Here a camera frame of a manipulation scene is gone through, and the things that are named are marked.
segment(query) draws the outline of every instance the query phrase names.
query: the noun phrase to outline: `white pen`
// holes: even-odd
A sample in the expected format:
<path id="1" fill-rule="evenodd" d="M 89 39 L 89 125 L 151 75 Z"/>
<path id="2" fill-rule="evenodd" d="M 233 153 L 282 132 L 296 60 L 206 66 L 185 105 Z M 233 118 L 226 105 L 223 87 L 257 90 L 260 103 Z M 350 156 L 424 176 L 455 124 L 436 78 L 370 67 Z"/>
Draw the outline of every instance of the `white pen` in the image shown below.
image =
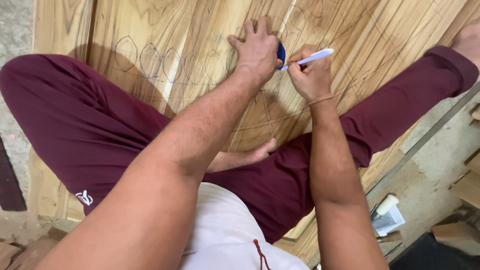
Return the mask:
<path id="1" fill-rule="evenodd" d="M 305 58 L 303 60 L 298 61 L 297 64 L 302 65 L 302 64 L 305 64 L 307 62 L 310 62 L 310 61 L 317 60 L 317 59 L 323 58 L 325 56 L 328 56 L 328 55 L 332 54 L 333 52 L 334 52 L 333 49 L 323 49 L 321 51 L 313 53 L 308 58 Z M 286 70 L 287 68 L 288 68 L 288 66 L 284 66 L 281 70 Z"/>

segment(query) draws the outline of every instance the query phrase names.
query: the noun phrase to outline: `logo on pants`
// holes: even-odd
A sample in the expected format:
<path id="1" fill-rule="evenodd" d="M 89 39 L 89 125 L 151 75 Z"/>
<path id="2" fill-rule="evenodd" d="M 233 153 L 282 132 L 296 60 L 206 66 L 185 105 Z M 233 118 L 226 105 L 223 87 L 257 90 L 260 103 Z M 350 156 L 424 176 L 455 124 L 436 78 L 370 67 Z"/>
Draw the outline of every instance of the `logo on pants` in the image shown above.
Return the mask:
<path id="1" fill-rule="evenodd" d="M 86 190 L 84 190 L 83 194 L 80 192 L 80 193 L 75 194 L 75 196 L 77 196 L 86 205 L 90 205 L 93 202 L 92 197 L 87 195 Z"/>

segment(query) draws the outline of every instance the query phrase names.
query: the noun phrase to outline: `paper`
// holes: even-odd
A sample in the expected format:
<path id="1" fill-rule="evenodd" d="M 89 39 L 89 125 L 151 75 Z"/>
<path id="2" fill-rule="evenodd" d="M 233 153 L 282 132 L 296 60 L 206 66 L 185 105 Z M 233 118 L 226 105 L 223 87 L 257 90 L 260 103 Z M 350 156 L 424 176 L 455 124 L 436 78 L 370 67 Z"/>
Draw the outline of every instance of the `paper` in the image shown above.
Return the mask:
<path id="1" fill-rule="evenodd" d="M 379 236 L 386 236 L 387 233 L 404 223 L 405 219 L 403 219 L 400 210 L 398 210 L 397 206 L 394 206 L 381 218 L 373 221 L 372 225 Z"/>

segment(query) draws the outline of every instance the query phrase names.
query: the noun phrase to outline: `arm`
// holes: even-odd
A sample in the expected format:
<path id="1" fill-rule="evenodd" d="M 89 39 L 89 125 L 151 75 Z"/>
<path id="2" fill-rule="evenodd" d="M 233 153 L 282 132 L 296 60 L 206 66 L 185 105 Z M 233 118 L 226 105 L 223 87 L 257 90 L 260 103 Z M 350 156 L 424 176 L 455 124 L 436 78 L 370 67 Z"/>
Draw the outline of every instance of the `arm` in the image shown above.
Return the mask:
<path id="1" fill-rule="evenodd" d="M 187 107 L 127 168 L 102 203 L 37 269 L 174 270 L 195 215 L 198 186 L 248 102 L 276 67 L 278 41 L 245 24 L 230 78 Z"/>
<path id="2" fill-rule="evenodd" d="M 313 52 L 304 50 L 289 61 Z M 310 62 L 305 69 L 289 64 L 296 90 L 307 102 L 331 93 L 330 59 Z M 310 188 L 315 204 L 322 267 L 327 270 L 386 270 L 386 260 L 373 234 L 367 200 L 338 118 L 327 99 L 310 106 L 312 154 Z"/>

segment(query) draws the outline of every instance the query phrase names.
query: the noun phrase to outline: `brown bracelet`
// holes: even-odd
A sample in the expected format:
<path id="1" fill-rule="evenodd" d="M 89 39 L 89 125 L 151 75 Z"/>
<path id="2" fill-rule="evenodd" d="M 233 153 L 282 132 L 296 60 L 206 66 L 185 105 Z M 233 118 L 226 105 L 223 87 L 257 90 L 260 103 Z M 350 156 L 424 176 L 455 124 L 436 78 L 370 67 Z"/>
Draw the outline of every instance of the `brown bracelet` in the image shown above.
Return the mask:
<path id="1" fill-rule="evenodd" d="M 319 97 L 319 98 L 317 98 L 317 99 L 314 99 L 314 100 L 310 101 L 310 102 L 308 103 L 308 106 L 310 106 L 310 105 L 312 105 L 312 104 L 315 104 L 315 103 L 318 103 L 318 102 L 320 102 L 320 101 L 324 101 L 324 100 L 329 99 L 329 98 L 333 98 L 333 97 L 335 97 L 334 94 L 328 94 L 328 95 L 325 95 L 325 96 L 323 96 L 323 97 Z"/>

